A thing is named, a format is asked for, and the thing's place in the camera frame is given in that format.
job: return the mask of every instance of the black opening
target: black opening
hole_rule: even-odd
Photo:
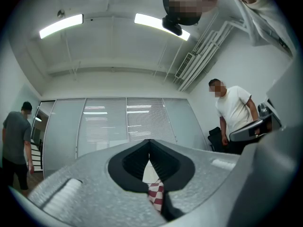
[[[183,189],[194,176],[195,165],[188,157],[155,140],[144,140],[113,156],[109,175],[126,191],[148,194],[148,186],[142,182],[148,160],[164,185],[161,215],[168,221],[182,216],[184,213],[172,206],[168,192]]]

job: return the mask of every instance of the black cap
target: black cap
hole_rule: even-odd
[[[22,105],[21,110],[28,110],[28,111],[32,111],[33,107],[30,104],[30,102],[24,102]]]
[[[169,6],[169,0],[163,0],[163,6],[167,13],[166,18],[176,24],[190,26],[198,23],[201,18],[201,16],[176,11],[175,7]]]

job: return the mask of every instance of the window blinds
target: window blinds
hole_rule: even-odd
[[[160,98],[127,98],[129,140],[156,139],[176,143]]]
[[[127,143],[125,98],[87,99],[79,128],[78,157]]]

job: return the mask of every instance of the white wall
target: white wall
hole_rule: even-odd
[[[30,84],[21,70],[11,49],[8,37],[3,35],[0,41],[0,162],[2,163],[2,123],[12,110],[17,110],[16,102],[20,93],[29,90],[40,99],[39,93]]]
[[[54,101],[51,102],[42,102],[39,107],[39,111],[43,112],[48,117],[51,115]]]
[[[215,110],[216,98],[208,91],[208,82],[217,78],[227,87],[240,86],[260,104],[273,82],[286,70],[289,59],[271,45],[253,47],[248,35],[235,30],[219,49],[216,64],[190,93],[189,101],[207,138],[209,131],[219,126]]]
[[[73,80],[70,75],[55,77],[42,94],[43,100],[72,97],[171,97],[187,98],[164,77],[134,72],[82,72]]]

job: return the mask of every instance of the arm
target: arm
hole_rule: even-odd
[[[2,142],[3,144],[5,143],[5,136],[6,136],[6,127],[8,125],[8,116],[6,117],[6,119],[3,122],[3,129],[2,129]]]
[[[250,108],[250,113],[251,113],[253,121],[256,121],[259,118],[259,115],[258,115],[258,112],[257,112],[256,105],[251,100],[251,98],[249,98],[248,102],[246,103],[246,106],[248,108]]]
[[[28,169],[30,174],[34,173],[34,165],[32,160],[32,146],[30,144],[30,124],[28,124],[27,129],[24,132],[23,140],[24,140],[24,147],[25,152],[27,154],[27,160],[28,160]]]
[[[224,146],[227,146],[228,139],[226,137],[226,121],[222,116],[220,117],[220,127],[221,127],[221,135],[222,135],[222,144]]]
[[[221,127],[222,137],[226,136],[226,121],[223,117],[220,117],[220,127]]]
[[[29,172],[30,172],[30,174],[33,174],[34,165],[33,165],[33,160],[32,160],[32,147],[30,145],[30,142],[25,140],[24,147],[25,147],[25,152],[27,154]]]

